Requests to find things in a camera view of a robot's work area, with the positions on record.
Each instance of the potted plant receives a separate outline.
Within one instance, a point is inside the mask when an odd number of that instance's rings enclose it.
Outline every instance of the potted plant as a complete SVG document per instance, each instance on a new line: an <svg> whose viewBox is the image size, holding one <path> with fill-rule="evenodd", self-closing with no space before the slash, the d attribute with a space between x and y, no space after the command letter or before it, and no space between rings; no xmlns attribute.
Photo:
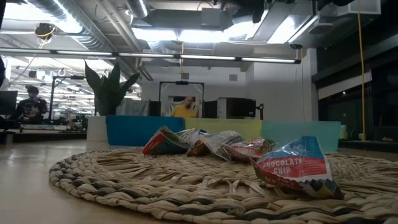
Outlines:
<svg viewBox="0 0 398 224"><path fill-rule="evenodd" d="M92 116L88 119L87 140L107 141L106 115L116 115L116 108L120 105L127 90L135 84L139 73L133 74L127 81L120 83L120 67L116 63L109 77L100 76L86 63L86 79L94 91L94 104L101 116Z"/></svg>

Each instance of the computer monitor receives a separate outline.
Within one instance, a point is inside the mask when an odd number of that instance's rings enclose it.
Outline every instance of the computer monitor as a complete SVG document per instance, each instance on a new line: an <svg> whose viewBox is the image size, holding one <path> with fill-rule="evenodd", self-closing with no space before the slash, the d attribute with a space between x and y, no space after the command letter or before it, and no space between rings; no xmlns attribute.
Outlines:
<svg viewBox="0 0 398 224"><path fill-rule="evenodd" d="M18 91L0 91L0 114L12 115L17 107Z"/></svg>

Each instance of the blue planter box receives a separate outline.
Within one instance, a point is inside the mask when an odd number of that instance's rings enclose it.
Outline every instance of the blue planter box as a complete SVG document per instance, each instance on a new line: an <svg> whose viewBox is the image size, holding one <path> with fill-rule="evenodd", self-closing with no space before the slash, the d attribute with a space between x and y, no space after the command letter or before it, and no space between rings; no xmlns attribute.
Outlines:
<svg viewBox="0 0 398 224"><path fill-rule="evenodd" d="M145 146L163 126L178 132L185 129L183 118L161 116L107 116L106 132L112 146Z"/></svg>

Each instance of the dark hair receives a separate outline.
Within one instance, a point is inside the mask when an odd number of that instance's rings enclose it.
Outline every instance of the dark hair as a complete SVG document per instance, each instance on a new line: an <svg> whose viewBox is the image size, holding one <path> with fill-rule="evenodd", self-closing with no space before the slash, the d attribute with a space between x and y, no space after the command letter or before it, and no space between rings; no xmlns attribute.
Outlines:
<svg viewBox="0 0 398 224"><path fill-rule="evenodd" d="M38 89L37 87L30 86L30 87L27 89L27 92L28 92L28 93L37 93L37 94L39 94L39 89Z"/></svg>

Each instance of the ceiling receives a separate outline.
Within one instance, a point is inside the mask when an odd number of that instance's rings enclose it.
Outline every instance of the ceiling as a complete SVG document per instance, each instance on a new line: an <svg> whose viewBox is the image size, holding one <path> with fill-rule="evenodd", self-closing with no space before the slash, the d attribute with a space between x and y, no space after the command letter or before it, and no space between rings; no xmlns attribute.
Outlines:
<svg viewBox="0 0 398 224"><path fill-rule="evenodd" d="M365 4L368 1L374 0L362 0ZM186 21L181 21L181 18L186 18L188 15L192 17L201 16L202 25L203 20L206 20L206 16L216 16L220 11L220 4L212 5L209 1L198 1L198 0L148 0L151 11L147 18L133 19L128 15L125 0L59 0L59 2L66 2L70 4L73 9L70 14L71 17L79 16L84 18L85 22L88 22L86 28L90 31L98 31L101 37L100 39L107 42L113 51L119 52L137 52L142 50L143 52L153 52L153 47L150 46L149 42L145 39L157 38L156 35L144 35L142 39L137 39L138 33L133 33L133 29L157 29L151 27L151 24L162 24L162 26L170 26L177 28L159 28L162 30L172 30L178 38L182 38L182 32L189 26L196 26L197 22L193 19L187 18ZM115 8L117 15L109 14L103 11L103 7L99 3L110 2L109 4ZM246 26L232 26L233 23L237 23L236 19L230 17L223 17L223 15L229 15L228 12L220 14L220 21L207 20L209 23L214 23L215 30L223 30L226 26L226 31L223 32L223 37L228 34L228 38L222 41L198 43L196 42L185 42L183 45L183 52L185 54L193 55L224 55L224 56L235 56L235 57L271 57L271 58L296 58L297 52L292 49L288 40L291 39L294 34L298 34L301 29L305 26L304 32L298 35L297 38L292 42L293 44L301 44L304 47L319 47L327 46L338 42L343 39L346 35L351 33L356 28L355 15L348 9L342 7L336 8L330 4L321 12L321 20L327 21L333 24L333 30L324 34L312 35L308 31L314 26L310 24L310 20L315 18L312 11L312 2L308 0L296 0L295 4L286 4L282 1L274 1L272 4L268 4L264 11L262 21L260 23L252 24L248 19L251 17L240 17L240 22L246 22L249 29ZM37 49L43 40L38 39L34 34L34 28L40 23L57 24L57 20L49 17L49 15L43 14L39 8L30 7L26 4L11 4L8 3L6 6L6 14L4 16L4 22L2 30L0 32L0 47L13 47L13 48L30 48ZM159 15L168 15L167 19L170 24L165 24L164 17ZM363 19L365 24L372 21L377 16L375 14L364 14ZM128 27L130 33L124 30L124 27ZM203 29L213 29L210 26L203 26ZM233 37L231 38L231 32L244 33L246 37L250 32L253 38L246 40L245 38ZM181 45L176 44L173 40L162 40L163 37L159 37L160 42L163 46L163 50L168 52L180 52ZM44 49L57 49L57 50L88 50L88 47L84 43L79 42L79 34L66 33L60 27L57 28L51 41L44 45ZM30 57L13 57L13 55L7 55L9 63L12 64L11 70L11 81L13 90L19 90L20 98L25 97L25 86L26 85L37 85L40 92L43 93L42 97L48 99L48 93L51 86L51 78L45 80L38 80L29 78L29 70L44 70L47 75L58 74L65 71L70 75L83 75L84 73L84 61L82 58L70 57L70 58L35 58L31 55ZM143 79L140 82L151 82L154 81L176 81L180 79L179 72L183 70L190 74L190 81L195 82L217 82L226 85L235 85L240 83L244 79L238 78L237 82L231 82L228 77L230 74L237 74L238 77L244 76L245 71L250 67L249 62L225 62L216 60L176 60L176 59L142 59L141 62L122 58L123 62L128 68L136 68L137 66L141 71L145 70ZM86 58L89 66L96 70L101 75L106 75L110 71L115 63L114 60L101 60L98 58ZM26 66L31 62L27 71L23 72ZM131 70L126 72L123 70L125 77L131 74ZM62 108L65 105L72 105L72 108L77 111L92 111L93 102L90 100L93 97L92 91L88 87L84 80L64 80L66 83L60 83L56 87L56 93L64 93L65 95L57 95L56 99L59 100L59 106ZM77 90L71 90L70 86L77 86ZM132 93L128 93L127 97L139 99L141 89L139 86L135 86ZM73 98L81 98L81 100L69 100L68 96Z"/></svg>

